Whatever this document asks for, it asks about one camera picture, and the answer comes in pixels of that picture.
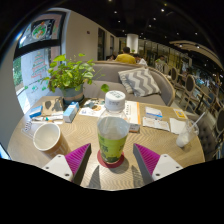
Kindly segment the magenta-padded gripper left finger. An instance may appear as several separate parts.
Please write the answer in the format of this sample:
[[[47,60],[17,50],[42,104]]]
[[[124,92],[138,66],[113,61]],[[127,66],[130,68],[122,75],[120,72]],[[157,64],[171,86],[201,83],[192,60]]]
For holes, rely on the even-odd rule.
[[[80,185],[91,153],[91,144],[85,144],[67,155],[56,155],[43,170]]]

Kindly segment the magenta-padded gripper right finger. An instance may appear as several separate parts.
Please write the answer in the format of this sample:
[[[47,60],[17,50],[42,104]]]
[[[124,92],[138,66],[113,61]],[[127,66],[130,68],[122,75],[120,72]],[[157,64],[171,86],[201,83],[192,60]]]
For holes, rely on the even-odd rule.
[[[133,144],[133,154],[145,184],[152,183],[182,169],[168,154],[159,155],[139,144]]]

